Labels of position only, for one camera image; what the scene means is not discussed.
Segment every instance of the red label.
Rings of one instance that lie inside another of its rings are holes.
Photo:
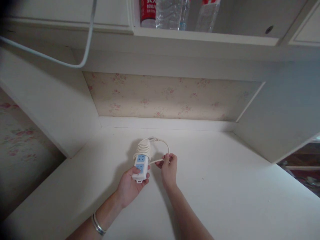
[[[215,3],[217,0],[202,0],[202,5],[208,4],[208,3]]]
[[[145,19],[156,19],[156,0],[141,0],[141,22]]]

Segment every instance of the bangle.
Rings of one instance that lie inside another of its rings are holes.
[[[103,229],[100,227],[100,225],[99,225],[99,223],[98,223],[98,221],[97,221],[97,218],[96,218],[96,212],[94,212],[94,214],[92,215],[91,218],[92,218],[93,226],[95,227],[96,231],[97,231],[101,236],[105,235],[107,231],[103,230]]]

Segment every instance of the extension cord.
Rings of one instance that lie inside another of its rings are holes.
[[[170,148],[168,144],[161,139],[158,139],[155,137],[149,137],[140,141],[137,147],[137,152],[133,155],[133,160],[135,160],[134,166],[140,170],[140,173],[132,175],[132,179],[136,180],[137,183],[142,183],[144,180],[147,179],[148,165],[155,162],[163,161],[163,159],[161,158],[153,162],[149,162],[151,159],[150,142],[157,142],[157,141],[164,142],[168,147],[168,154],[170,153]]]

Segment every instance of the floral wallpaper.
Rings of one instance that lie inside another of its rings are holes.
[[[64,155],[0,88],[0,201],[10,214]]]
[[[100,116],[236,121],[260,82],[83,72]]]

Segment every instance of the white wire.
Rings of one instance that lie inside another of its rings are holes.
[[[88,59],[88,55],[89,55],[89,50],[90,50],[90,44],[91,44],[91,38],[92,38],[92,31],[93,31],[93,21],[94,21],[94,16],[95,16],[95,13],[96,13],[96,7],[97,7],[97,0],[93,0],[93,4],[92,4],[92,11],[91,11],[91,19],[90,19],[90,27],[89,27],[89,32],[88,32],[88,39],[87,39],[87,45],[86,45],[86,49],[84,51],[84,55],[83,55],[83,59],[81,61],[80,64],[78,65],[75,65],[75,64],[70,64],[70,63],[65,63],[65,62],[62,62],[60,60],[57,60],[53,57],[50,57],[48,55],[45,55],[43,53],[40,53],[38,51],[35,51],[31,48],[28,48],[28,47],[25,47],[19,43],[16,43],[14,41],[11,41],[5,37],[2,37],[0,36],[0,40],[2,40],[3,42],[7,43],[7,44],[10,44],[14,47],[17,47],[17,48],[20,48],[24,51],[27,51],[27,52],[30,52],[34,55],[37,55],[39,57],[43,57],[43,58],[46,58],[48,60],[51,60],[53,62],[56,62],[56,63],[59,63],[63,66],[66,66],[66,67],[70,67],[70,68],[82,68],[86,62],[87,62],[87,59]]]
[[[143,139],[143,140],[141,140],[139,142],[138,147],[137,147],[137,152],[133,155],[133,160],[135,160],[138,155],[146,155],[149,158],[149,160],[151,160],[150,142],[157,142],[157,141],[164,142],[167,145],[168,154],[169,154],[170,153],[170,148],[169,148],[168,144],[164,140],[161,140],[161,139],[158,139],[158,138],[155,138],[155,137],[149,137],[149,138],[145,138],[145,139]],[[152,164],[152,163],[155,163],[155,162],[163,161],[163,160],[164,159],[161,158],[161,159],[149,162],[149,165]]]

